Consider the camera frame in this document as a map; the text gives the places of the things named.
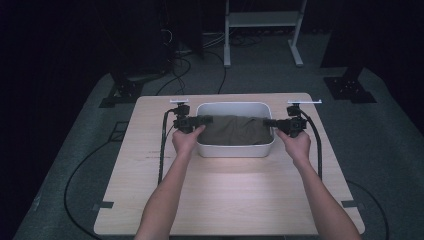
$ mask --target black cable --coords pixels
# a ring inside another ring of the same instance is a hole
[[[171,132],[171,130],[174,128],[174,126],[171,126],[171,128],[168,130],[168,133],[166,134],[166,139],[168,139],[168,136],[169,136],[169,133]]]
[[[168,85],[168,84],[170,84],[171,82],[173,82],[173,81],[175,81],[175,80],[177,80],[177,79],[179,79],[179,78],[181,78],[182,76],[184,76],[185,74],[187,74],[188,73],[188,71],[190,71],[190,69],[191,69],[191,63],[190,63],[190,61],[188,61],[188,60],[186,60],[186,59],[184,59],[184,58],[181,58],[181,60],[182,61],[185,61],[186,63],[188,63],[188,68],[181,74],[181,75],[178,75],[177,77],[175,77],[175,78],[173,78],[173,79],[171,79],[171,80],[169,80],[167,83],[165,83],[157,92],[156,92],[156,94],[155,94],[155,96],[158,96],[159,95],[159,93]]]
[[[162,175],[163,175],[163,159],[165,155],[165,143],[166,143],[166,124],[168,122],[168,114],[172,112],[171,110],[168,110],[165,112],[163,116],[163,122],[162,122],[162,140],[160,143],[160,156],[159,156],[159,177],[158,177],[158,185],[162,182]]]
[[[381,207],[380,203],[377,201],[377,199],[371,194],[370,191],[368,191],[366,188],[364,188],[363,186],[359,185],[358,183],[355,183],[351,180],[346,179],[347,183],[350,183],[352,185],[355,185],[356,187],[358,187],[359,189],[361,189],[362,191],[364,191],[365,193],[368,194],[368,196],[370,196],[372,198],[372,200],[375,202],[375,204],[377,205],[378,209],[380,210],[380,213],[383,217],[384,220],[384,226],[386,228],[386,236],[384,239],[389,240],[390,238],[390,229],[389,229],[389,222],[387,221],[387,217],[386,217],[386,213],[384,212],[383,208]]]
[[[247,47],[251,47],[254,46],[256,44],[259,44],[262,42],[262,38],[261,36],[255,36],[257,37],[259,40],[255,40],[252,37],[245,37],[242,35],[236,35],[233,38],[231,38],[231,46],[232,47],[238,47],[238,48],[247,48]]]
[[[317,127],[315,126],[314,122],[312,121],[312,118],[309,117],[302,109],[298,109],[306,118],[306,120],[309,122],[309,124],[312,127],[312,130],[314,131],[315,138],[317,140],[317,150],[318,150],[318,176],[322,180],[322,144],[321,144],[321,137],[319,136]]]
[[[214,45],[217,45],[220,42],[224,41],[225,34],[224,33],[216,33],[216,34],[213,34],[213,35],[210,35],[210,36],[203,35],[204,38],[212,38],[212,36],[213,36],[214,39],[211,40],[211,41],[209,41],[209,42],[207,42],[207,43],[205,43],[205,44],[203,44],[203,49],[210,48],[210,47],[212,47]]]
[[[146,77],[143,77],[139,80],[131,80],[131,82],[136,83],[136,84],[143,84],[143,83],[147,83],[147,82],[150,82],[150,81],[153,81],[153,80],[163,78],[165,75],[166,75],[166,71],[162,71],[161,73],[154,74],[152,76],[146,76]]]
[[[121,134],[121,135],[119,135],[119,136],[116,136],[115,138],[113,138],[112,140],[108,140],[107,142],[105,142],[105,143],[103,143],[102,145],[100,145],[99,147],[97,147],[96,149],[94,149],[90,154],[88,154],[79,164],[78,164],[78,166],[74,169],[74,171],[72,172],[72,174],[71,174],[71,176],[69,177],[69,179],[68,179],[68,182],[66,183],[66,187],[65,187],[65,192],[64,192],[64,195],[63,195],[63,204],[64,204],[64,207],[65,207],[65,211],[66,211],[66,214],[68,215],[68,217],[69,217],[69,219],[71,220],[71,222],[75,225],[75,226],[77,226],[81,231],[83,231],[84,233],[86,233],[87,235],[89,235],[90,237],[92,237],[92,238],[94,238],[94,239],[99,239],[99,240],[101,240],[101,238],[99,237],[99,236],[97,236],[96,234],[94,234],[94,233],[91,233],[90,231],[88,231],[87,229],[85,229],[83,226],[81,226],[75,219],[74,219],[74,217],[72,216],[72,214],[71,214],[71,212],[69,211],[69,208],[68,208],[68,202],[67,202],[67,195],[68,195],[68,188],[69,188],[69,184],[71,183],[71,180],[73,179],[73,177],[74,177],[74,175],[75,175],[75,173],[78,171],[78,169],[93,155],[93,154],[95,154],[97,151],[99,151],[100,149],[102,149],[104,146],[106,146],[108,143],[110,143],[110,142],[113,142],[113,140],[116,140],[116,139],[118,139],[118,138],[120,138],[120,137],[122,137],[122,135],[124,135],[124,134]]]
[[[221,61],[222,66],[224,66],[224,60],[222,60],[221,56],[219,56],[218,54],[216,54],[216,53],[214,53],[214,52],[209,52],[209,51],[204,51],[204,52],[205,52],[205,53],[212,54],[212,55],[215,55],[215,56],[216,56],[217,58],[219,58],[219,60]],[[226,77],[227,77],[227,68],[225,68],[225,66],[224,66],[224,77],[222,78],[221,85],[219,86],[218,94],[220,94],[220,93],[221,93],[221,89],[222,89],[222,86],[224,85],[224,82],[225,82]]]
[[[181,54],[180,54],[180,57],[179,57],[179,58],[177,58],[177,59],[179,59],[179,60],[181,61],[181,63],[180,63],[180,65],[181,65],[181,66],[183,66],[182,61],[189,62],[188,60],[183,59],[183,58],[181,57]],[[181,79],[181,76],[177,75],[177,73],[175,72],[175,68],[173,68],[173,69],[172,69],[172,74],[174,74],[174,76],[178,79],[178,83],[180,84],[180,89],[179,89],[178,91],[176,91],[176,92],[174,93],[174,95],[175,95],[175,94],[177,94],[179,91],[181,91],[182,95],[185,95],[185,93],[184,93],[185,83],[184,83],[184,81]]]

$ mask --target dark background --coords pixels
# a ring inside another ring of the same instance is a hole
[[[231,7],[278,10],[297,7],[296,2],[232,0]],[[223,30],[223,0],[172,1],[167,11],[164,4],[0,2],[1,239],[14,235],[87,96],[104,74],[117,66],[139,71],[166,68],[172,56],[163,45],[161,27],[173,29],[176,37],[199,51],[200,32],[187,28]],[[384,80],[423,132],[423,10],[421,1],[309,1],[302,32],[333,30],[322,66],[344,67],[359,59]],[[201,21],[190,21],[193,18]]]

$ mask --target white plastic bin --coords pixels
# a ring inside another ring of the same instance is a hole
[[[272,119],[269,106],[261,102],[214,102],[203,103],[197,108],[196,115],[215,116],[244,116]],[[219,146],[198,144],[198,151],[202,157],[266,157],[269,154],[272,143],[275,141],[274,131],[271,129],[272,142],[263,145],[244,146]]]

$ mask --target black mount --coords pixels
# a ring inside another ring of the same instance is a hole
[[[103,98],[99,108],[113,108],[115,104],[135,103],[141,96],[144,83],[130,81],[122,72],[112,71],[112,86],[109,95]]]
[[[348,67],[342,77],[325,77],[324,81],[335,100],[350,100],[352,103],[376,103],[370,92],[358,81],[363,67]]]
[[[213,117],[209,115],[188,117],[187,115],[190,113],[190,106],[187,106],[184,103],[178,103],[178,107],[173,109],[172,112],[177,115],[177,119],[174,120],[174,128],[183,133],[191,133],[193,132],[193,127],[197,128],[200,125],[213,122]]]
[[[293,106],[287,107],[287,113],[292,118],[284,120],[264,119],[264,126],[276,127],[292,138],[297,137],[303,129],[306,129],[307,121],[302,118],[298,103],[294,103]]]

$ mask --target white shelf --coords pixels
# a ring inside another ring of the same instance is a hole
[[[229,27],[296,26],[298,11],[240,12],[229,14]]]

